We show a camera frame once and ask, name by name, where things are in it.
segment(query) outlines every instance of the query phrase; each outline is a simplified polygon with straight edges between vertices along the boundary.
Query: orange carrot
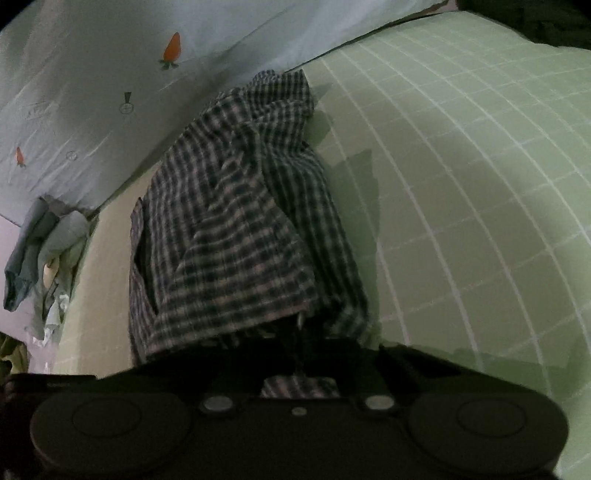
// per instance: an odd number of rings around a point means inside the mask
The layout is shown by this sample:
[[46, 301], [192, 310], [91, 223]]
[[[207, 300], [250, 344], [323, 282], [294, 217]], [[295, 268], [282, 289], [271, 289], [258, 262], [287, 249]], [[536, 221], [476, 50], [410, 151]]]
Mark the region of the orange carrot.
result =
[[26, 167], [25, 157], [22, 156], [21, 147], [17, 147], [17, 165], [21, 168]]
[[181, 55], [181, 35], [180, 33], [176, 32], [173, 37], [168, 42], [168, 47], [164, 50], [164, 55], [162, 56], [162, 60], [160, 63], [162, 64], [163, 70], [168, 70], [170, 67], [176, 68], [178, 65], [175, 61]]

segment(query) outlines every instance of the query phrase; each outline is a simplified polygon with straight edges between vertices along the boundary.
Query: plaid shirt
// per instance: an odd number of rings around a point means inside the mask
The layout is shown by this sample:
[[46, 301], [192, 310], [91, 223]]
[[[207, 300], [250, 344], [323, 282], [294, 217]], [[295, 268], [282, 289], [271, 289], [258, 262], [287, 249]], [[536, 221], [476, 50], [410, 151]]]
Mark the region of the plaid shirt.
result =
[[236, 344], [299, 313], [323, 312], [327, 334], [368, 337], [355, 260], [303, 141], [313, 111], [302, 71], [262, 72], [167, 151], [131, 216], [136, 364], [206, 339]]

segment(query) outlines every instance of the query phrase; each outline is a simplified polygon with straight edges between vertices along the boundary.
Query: crumpled cloth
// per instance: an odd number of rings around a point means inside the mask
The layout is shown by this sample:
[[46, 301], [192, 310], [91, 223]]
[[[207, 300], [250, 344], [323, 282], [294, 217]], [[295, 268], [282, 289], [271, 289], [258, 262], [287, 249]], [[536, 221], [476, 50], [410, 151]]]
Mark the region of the crumpled cloth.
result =
[[17, 244], [4, 268], [4, 309], [14, 312], [39, 280], [37, 259], [41, 246], [57, 225], [59, 218], [47, 202], [35, 200], [22, 224]]
[[302, 71], [262, 72], [221, 93], [167, 151], [131, 215], [135, 364], [208, 339], [231, 347], [296, 314], [369, 338], [351, 248], [303, 141], [313, 110]]

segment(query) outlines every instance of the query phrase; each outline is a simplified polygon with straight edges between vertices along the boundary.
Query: bed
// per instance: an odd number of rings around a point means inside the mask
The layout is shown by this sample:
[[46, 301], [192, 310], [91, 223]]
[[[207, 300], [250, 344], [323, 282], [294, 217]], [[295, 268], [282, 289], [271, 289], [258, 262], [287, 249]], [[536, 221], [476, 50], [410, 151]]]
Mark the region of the bed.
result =
[[[591, 468], [591, 52], [467, 12], [386, 28], [303, 66], [322, 159], [379, 319], [401, 342], [534, 388]], [[129, 368], [131, 213], [100, 212], [54, 372]]]
[[0, 33], [0, 215], [92, 213], [218, 91], [437, 3], [35, 0]]

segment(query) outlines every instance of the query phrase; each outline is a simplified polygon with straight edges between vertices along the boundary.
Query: blue cloth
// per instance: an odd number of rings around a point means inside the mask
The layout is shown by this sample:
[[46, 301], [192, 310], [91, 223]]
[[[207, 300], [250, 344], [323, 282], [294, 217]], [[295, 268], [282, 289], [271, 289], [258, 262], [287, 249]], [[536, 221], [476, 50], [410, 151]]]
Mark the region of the blue cloth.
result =
[[17, 245], [6, 267], [4, 309], [14, 312], [27, 298], [31, 287], [39, 279], [37, 260], [41, 247], [57, 225], [58, 217], [43, 199], [37, 199], [29, 209], [21, 227]]

